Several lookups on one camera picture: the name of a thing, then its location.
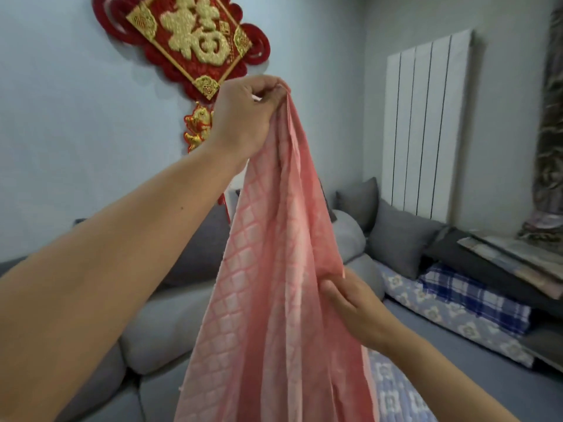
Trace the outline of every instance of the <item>wall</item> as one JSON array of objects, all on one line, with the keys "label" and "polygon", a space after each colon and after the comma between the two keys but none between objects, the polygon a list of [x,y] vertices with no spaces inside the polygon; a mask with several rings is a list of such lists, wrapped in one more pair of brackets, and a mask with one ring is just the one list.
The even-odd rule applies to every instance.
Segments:
[{"label": "wall", "polygon": [[453,221],[513,234],[530,214],[542,72],[554,0],[370,0],[364,177],[381,178],[387,56],[476,30]]},{"label": "wall", "polygon": [[[234,1],[270,39],[269,63],[254,73],[293,88],[326,191],[361,179],[364,2]],[[0,35],[1,261],[178,160],[192,105],[108,39],[90,0],[2,0]]]}]

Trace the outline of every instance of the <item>plaid fabric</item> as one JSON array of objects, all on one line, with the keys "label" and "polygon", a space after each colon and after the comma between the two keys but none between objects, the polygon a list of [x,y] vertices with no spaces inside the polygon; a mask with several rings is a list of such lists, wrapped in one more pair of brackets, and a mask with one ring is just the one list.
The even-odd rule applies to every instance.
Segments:
[{"label": "plaid fabric", "polygon": [[445,302],[462,305],[468,312],[488,319],[506,333],[522,336],[530,326],[531,307],[501,296],[444,264],[434,264],[418,280],[427,293]]}]

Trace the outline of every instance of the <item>pink fabric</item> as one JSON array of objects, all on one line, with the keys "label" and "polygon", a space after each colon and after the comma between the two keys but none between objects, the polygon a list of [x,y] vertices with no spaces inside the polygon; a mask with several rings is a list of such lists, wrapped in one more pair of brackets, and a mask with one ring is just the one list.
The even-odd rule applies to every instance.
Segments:
[{"label": "pink fabric", "polygon": [[176,422],[377,422],[367,350],[319,294],[343,265],[291,98],[247,168]]}]

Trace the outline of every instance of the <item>checkered pink fabric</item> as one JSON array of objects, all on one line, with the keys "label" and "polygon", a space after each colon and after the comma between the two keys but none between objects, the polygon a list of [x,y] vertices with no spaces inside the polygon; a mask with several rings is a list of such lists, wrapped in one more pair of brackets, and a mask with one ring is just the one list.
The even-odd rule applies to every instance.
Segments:
[{"label": "checkered pink fabric", "polygon": [[342,272],[288,97],[248,164],[175,422],[377,422],[367,351],[319,295]]}]

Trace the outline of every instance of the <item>dark patterned curtain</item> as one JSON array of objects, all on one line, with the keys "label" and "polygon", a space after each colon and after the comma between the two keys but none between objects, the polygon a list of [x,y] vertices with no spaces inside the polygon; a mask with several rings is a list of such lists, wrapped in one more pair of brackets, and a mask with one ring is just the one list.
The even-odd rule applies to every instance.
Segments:
[{"label": "dark patterned curtain", "polygon": [[519,235],[563,247],[563,8],[551,16],[543,83],[543,117],[535,160],[535,211]]}]

